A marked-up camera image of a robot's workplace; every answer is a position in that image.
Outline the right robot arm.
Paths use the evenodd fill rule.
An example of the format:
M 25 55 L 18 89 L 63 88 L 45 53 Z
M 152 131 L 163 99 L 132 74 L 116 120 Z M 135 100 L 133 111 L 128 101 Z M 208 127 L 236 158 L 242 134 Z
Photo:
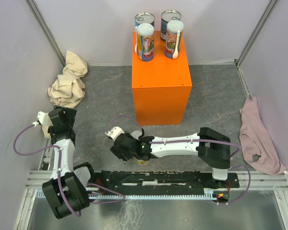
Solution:
M 228 182 L 231 141 L 210 128 L 202 127 L 200 132 L 187 136 L 163 138 L 145 137 L 143 130 L 132 135 L 115 126 L 106 132 L 106 136 L 114 141 L 110 151 L 123 161 L 135 158 L 139 163 L 145 163 L 167 156 L 196 156 L 212 168 L 210 177 L 215 187 Z

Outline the colourful can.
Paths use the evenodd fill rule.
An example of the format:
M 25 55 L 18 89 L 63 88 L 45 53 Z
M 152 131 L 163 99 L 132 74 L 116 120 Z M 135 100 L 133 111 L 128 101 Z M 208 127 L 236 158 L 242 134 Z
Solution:
M 179 20 L 168 22 L 165 40 L 165 56 L 176 59 L 179 56 L 180 43 L 183 35 L 184 24 Z

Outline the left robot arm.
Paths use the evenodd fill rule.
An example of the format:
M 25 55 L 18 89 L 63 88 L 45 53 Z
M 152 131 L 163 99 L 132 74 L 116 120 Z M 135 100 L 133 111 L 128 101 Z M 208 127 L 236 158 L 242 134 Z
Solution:
M 42 191 L 57 219 L 71 214 L 80 217 L 81 210 L 90 205 L 86 187 L 96 183 L 96 174 L 87 162 L 73 166 L 76 110 L 56 105 L 48 116 L 51 122 L 48 133 L 55 156 L 50 180 L 42 184 Z

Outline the yellow labelled can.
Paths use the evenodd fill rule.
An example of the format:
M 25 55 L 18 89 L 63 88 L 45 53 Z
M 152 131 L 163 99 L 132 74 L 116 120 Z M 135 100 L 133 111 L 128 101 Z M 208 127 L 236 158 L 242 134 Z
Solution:
M 154 57 L 155 30 L 149 23 L 136 28 L 136 53 L 142 62 L 149 62 Z

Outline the blue tall tin can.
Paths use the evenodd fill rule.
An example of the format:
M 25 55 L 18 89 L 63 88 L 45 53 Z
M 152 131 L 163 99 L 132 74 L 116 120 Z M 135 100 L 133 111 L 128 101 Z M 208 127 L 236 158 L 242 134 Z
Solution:
M 139 26 L 143 23 L 151 24 L 152 26 L 155 26 L 155 16 L 152 13 L 149 12 L 141 12 L 138 13 L 135 18 L 135 26 Z

